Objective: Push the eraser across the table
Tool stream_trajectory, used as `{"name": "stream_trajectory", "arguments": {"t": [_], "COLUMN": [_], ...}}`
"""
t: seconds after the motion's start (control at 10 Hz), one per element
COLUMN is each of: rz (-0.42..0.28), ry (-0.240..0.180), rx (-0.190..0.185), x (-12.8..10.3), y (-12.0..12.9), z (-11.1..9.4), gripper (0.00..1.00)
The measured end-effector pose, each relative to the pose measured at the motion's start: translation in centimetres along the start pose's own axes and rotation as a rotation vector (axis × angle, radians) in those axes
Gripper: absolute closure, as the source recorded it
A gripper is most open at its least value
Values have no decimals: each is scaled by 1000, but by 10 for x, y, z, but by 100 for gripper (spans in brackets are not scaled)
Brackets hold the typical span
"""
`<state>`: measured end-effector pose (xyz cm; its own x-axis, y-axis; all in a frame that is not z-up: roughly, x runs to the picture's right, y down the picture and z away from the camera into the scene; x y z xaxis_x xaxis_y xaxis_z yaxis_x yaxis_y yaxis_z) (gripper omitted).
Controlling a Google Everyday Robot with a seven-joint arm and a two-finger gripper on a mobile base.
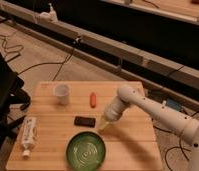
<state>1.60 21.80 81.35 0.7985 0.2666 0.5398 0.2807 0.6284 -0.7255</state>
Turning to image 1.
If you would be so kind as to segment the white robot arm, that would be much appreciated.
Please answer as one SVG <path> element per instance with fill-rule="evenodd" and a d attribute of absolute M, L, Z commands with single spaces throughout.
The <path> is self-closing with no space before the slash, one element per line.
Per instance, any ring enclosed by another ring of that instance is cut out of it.
<path fill-rule="evenodd" d="M 127 84 L 117 88 L 117 95 L 105 107 L 99 129 L 104 130 L 109 124 L 118 121 L 132 105 L 141 108 L 189 144 L 192 152 L 187 171 L 199 171 L 199 120 L 151 100 Z"/>

